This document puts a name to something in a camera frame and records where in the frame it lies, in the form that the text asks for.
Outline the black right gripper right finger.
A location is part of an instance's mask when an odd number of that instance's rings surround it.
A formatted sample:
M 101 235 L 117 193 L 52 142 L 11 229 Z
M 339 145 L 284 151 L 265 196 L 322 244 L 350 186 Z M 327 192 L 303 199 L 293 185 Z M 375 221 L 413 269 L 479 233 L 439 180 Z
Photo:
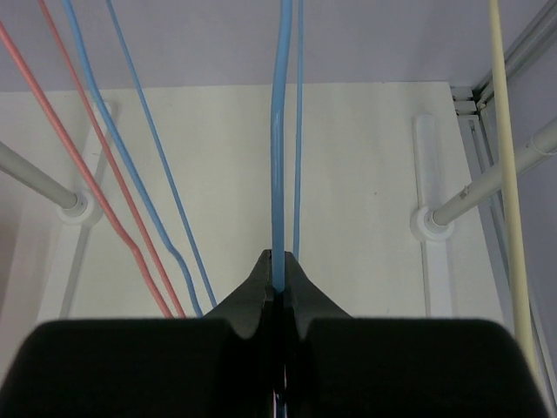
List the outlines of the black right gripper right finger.
M 285 256 L 291 417 L 545 417 L 513 336 L 480 319 L 353 318 Z

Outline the light blue hanger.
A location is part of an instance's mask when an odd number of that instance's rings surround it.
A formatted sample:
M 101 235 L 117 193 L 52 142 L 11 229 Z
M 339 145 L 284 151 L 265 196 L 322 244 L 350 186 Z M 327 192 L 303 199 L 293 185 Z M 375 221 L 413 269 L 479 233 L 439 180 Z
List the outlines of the light blue hanger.
M 77 19 L 77 15 L 76 15 L 76 12 L 74 11 L 72 2 L 71 1 L 63 1 L 62 5 L 64 7 L 64 14 L 66 15 L 66 18 L 68 20 L 70 30 L 71 30 L 71 34 L 73 36 L 74 43 L 76 45 L 78 58 L 79 58 L 81 66 L 83 68 L 85 80 L 86 80 L 86 83 L 89 87 L 91 95 L 94 98 L 95 104 L 97 105 L 97 108 L 99 109 L 99 112 L 101 113 L 101 116 L 103 118 L 103 121 L 104 121 L 106 127 L 108 128 L 109 133 L 111 134 L 114 142 L 116 143 L 117 151 L 119 153 L 120 158 L 122 159 L 122 161 L 124 163 L 124 167 L 126 168 L 127 172 L 129 173 L 129 175 L 131 177 L 132 183 L 135 186 L 135 188 L 136 188 L 136 190 L 137 190 L 137 192 L 138 192 L 138 194 L 139 194 L 139 196 L 140 196 L 140 198 L 141 198 L 141 200 L 142 200 L 142 202 L 143 202 L 143 204 L 144 204 L 144 206 L 145 206 L 145 208 L 146 208 L 146 210 L 147 210 L 147 212 L 150 216 L 151 222 L 153 223 L 153 225 L 155 226 L 155 228 L 158 232 L 159 238 L 161 239 L 161 241 L 164 245 L 164 248 L 174 258 L 174 260 L 177 262 L 177 264 L 178 264 L 178 266 L 181 270 L 181 273 L 184 276 L 185 284 L 186 284 L 186 287 L 187 287 L 187 290 L 188 290 L 188 294 L 189 294 L 189 297 L 190 297 L 190 301 L 191 301 L 193 311 L 194 311 L 194 313 L 197 317 L 201 318 L 201 317 L 204 316 L 204 311 L 203 311 L 203 309 L 202 309 L 202 307 L 199 303 L 196 288 L 195 288 L 195 285 L 194 285 L 194 282 L 193 282 L 193 278 L 192 278 L 190 269 L 187 266 L 185 258 L 182 256 L 181 252 L 174 246 L 168 232 L 165 230 L 164 224 L 163 224 L 160 216 L 158 215 L 157 209 L 156 209 L 149 193 L 147 192 L 147 189 L 144 186 L 144 182 L 141 179 L 141 176 L 138 172 L 138 169 L 136 168 L 136 166 L 134 164 L 134 161 L 133 161 L 130 153 L 128 152 L 128 150 L 126 148 L 126 145 L 125 145 L 125 143 L 124 143 L 124 141 L 123 141 L 123 139 L 120 135 L 120 132 L 117 128 L 117 125 L 114 122 L 112 116 L 109 115 L 107 107 L 104 104 L 102 94 L 100 92 L 100 89 L 97 86 L 97 80 L 94 76 L 94 72 L 93 72 L 93 69 L 92 69 L 92 66 L 91 66 L 91 61 L 89 59 L 89 55 L 88 55 L 88 52 L 87 52 L 87 49 L 86 49 L 86 46 L 85 46 L 84 37 L 82 35 L 82 31 L 80 29 L 79 22 L 78 22 L 78 19 Z M 121 50 L 123 52 L 124 59 L 126 61 L 128 70 L 131 74 L 132 82 L 134 84 L 136 93 L 138 95 L 140 104 L 142 106 L 147 125 L 149 126 L 149 129 L 151 131 L 152 140 L 153 140 L 154 145 L 156 147 L 156 150 L 158 152 L 158 157 L 159 157 L 160 163 L 163 167 L 164 175 L 166 176 L 166 181 L 167 181 L 167 183 L 170 187 L 171 195 L 174 199 L 174 203 L 175 203 L 175 206 L 177 208 L 179 218 L 182 222 L 183 228 L 185 230 L 186 237 L 187 237 L 188 242 L 190 244 L 191 251 L 192 251 L 193 257 L 195 259 L 197 268 L 199 270 L 202 283 L 205 287 L 205 291 L 207 293 L 209 302 L 211 303 L 211 307 L 214 308 L 217 305 L 217 298 L 215 296 L 215 293 L 213 292 L 211 282 L 209 280 L 208 274 L 207 274 L 205 266 L 204 266 L 203 259 L 201 257 L 201 253 L 198 249 L 198 245 L 196 243 L 193 231 L 191 229 L 191 224 L 188 220 L 184 203 L 183 203 L 183 201 L 182 201 L 182 199 L 179 195 L 178 187 L 177 187 L 176 182 L 173 178 L 170 164 L 169 164 L 169 162 L 167 160 L 167 157 L 164 153 L 164 147 L 162 145 L 162 141 L 161 141 L 161 139 L 158 135 L 158 130 L 157 130 L 157 127 L 155 125 L 153 116 L 151 114 L 151 110 L 150 110 L 150 107 L 148 105 L 146 96 L 144 94 L 144 90 L 143 90 L 143 87 L 141 85 L 140 79 L 138 77 L 136 67 L 133 63 L 130 51 L 129 51 L 128 46 L 125 42 L 124 34 L 122 32 L 121 26 L 120 26 L 119 21 L 117 19 L 116 11 L 115 11 L 114 6 L 113 6 L 111 1 L 108 1 L 106 3 L 106 7 L 109 11 L 111 21 L 112 21 L 112 25 L 114 27 L 114 30 L 115 30 L 116 34 L 117 34 L 118 42 L 119 42 Z
M 290 44 L 292 34 L 293 2 L 280 3 L 278 42 L 272 79 L 270 113 L 271 135 L 271 215 L 272 215 L 272 286 L 275 307 L 282 314 L 282 298 L 285 291 L 285 93 Z M 301 127 L 303 105 L 303 53 L 304 53 L 304 3 L 298 2 L 298 75 L 297 75 L 297 134 L 296 134 L 296 181 L 293 251 L 299 251 L 299 192 L 301 173 Z

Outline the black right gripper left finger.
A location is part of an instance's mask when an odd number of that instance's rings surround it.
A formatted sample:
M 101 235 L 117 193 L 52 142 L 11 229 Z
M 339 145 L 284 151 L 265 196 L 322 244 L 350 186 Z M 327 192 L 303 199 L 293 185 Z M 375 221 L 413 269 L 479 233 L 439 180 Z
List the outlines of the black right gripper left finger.
M 271 417 L 271 254 L 197 319 L 53 320 L 24 340 L 4 417 Z

